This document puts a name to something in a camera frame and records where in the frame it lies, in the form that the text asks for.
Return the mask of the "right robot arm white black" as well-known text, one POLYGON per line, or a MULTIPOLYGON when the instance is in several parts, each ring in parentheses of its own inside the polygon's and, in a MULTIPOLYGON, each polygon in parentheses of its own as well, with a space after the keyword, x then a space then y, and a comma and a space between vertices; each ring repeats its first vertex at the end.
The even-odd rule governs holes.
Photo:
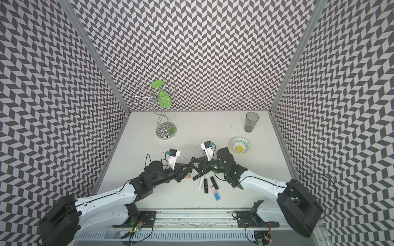
POLYGON ((218 150, 216 159, 193 157, 189 163, 198 177, 209 172, 222 173, 234 189, 249 190, 275 202, 274 208, 259 202, 255 214, 263 222, 287 224, 299 235, 310 238, 323 214, 316 197, 299 180, 283 182, 259 176, 237 164, 227 147, 218 150))

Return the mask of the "pink blue gradient lipstick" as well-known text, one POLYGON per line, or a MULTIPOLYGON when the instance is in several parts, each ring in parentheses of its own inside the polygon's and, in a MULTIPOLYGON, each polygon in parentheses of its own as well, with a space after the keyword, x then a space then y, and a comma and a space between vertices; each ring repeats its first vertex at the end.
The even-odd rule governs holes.
POLYGON ((219 196, 216 188, 212 185, 212 186, 210 186, 210 189, 212 191, 212 194, 214 195, 215 200, 219 201, 220 200, 220 196, 219 196))

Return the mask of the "black square lipstick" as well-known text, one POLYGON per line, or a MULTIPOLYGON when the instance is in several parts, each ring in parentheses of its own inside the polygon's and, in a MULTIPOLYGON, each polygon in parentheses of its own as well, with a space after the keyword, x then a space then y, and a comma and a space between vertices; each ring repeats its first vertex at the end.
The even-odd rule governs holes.
POLYGON ((216 180, 214 179, 213 176, 210 178, 210 180, 211 180, 211 182, 212 182, 213 187, 214 187, 216 190, 218 190, 219 187, 218 187, 218 185, 217 185, 217 183, 216 183, 216 180))

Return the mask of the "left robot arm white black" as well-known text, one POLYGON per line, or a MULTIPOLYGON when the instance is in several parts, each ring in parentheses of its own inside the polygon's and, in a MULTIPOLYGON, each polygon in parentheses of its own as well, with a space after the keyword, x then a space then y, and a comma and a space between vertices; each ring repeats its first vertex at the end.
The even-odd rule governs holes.
POLYGON ((130 221, 135 202, 151 195, 156 186, 171 180, 180 182, 193 169, 192 164, 178 163, 164 169, 160 161, 153 161, 120 188, 84 198, 63 196, 38 223, 38 245, 67 246, 91 231, 124 225, 130 221))

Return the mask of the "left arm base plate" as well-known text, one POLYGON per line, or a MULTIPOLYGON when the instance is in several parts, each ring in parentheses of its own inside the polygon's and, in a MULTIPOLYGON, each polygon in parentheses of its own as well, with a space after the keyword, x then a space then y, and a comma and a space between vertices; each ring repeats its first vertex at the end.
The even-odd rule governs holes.
POLYGON ((123 224, 117 226, 113 225, 113 228, 136 228, 140 222, 143 227, 151 228, 155 224, 156 215, 157 211, 140 211, 139 215, 130 215, 123 224))

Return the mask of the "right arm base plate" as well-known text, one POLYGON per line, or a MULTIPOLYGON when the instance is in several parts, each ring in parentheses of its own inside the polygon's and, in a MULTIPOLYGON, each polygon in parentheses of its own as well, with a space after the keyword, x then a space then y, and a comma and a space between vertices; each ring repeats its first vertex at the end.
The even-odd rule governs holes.
POLYGON ((233 218, 236 220, 239 228, 256 227, 256 228, 279 228, 278 222, 264 222, 256 213, 250 211, 234 211, 233 218))

